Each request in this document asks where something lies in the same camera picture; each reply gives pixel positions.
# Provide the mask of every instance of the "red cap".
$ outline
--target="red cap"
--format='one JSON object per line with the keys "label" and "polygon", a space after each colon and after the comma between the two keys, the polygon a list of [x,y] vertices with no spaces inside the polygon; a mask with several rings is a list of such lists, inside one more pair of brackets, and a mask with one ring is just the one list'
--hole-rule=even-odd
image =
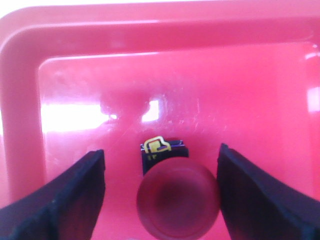
{"label": "red cap", "polygon": [[137,210],[147,231],[160,240],[196,240],[215,222],[220,209],[215,177],[186,157],[151,168],[139,187]]}

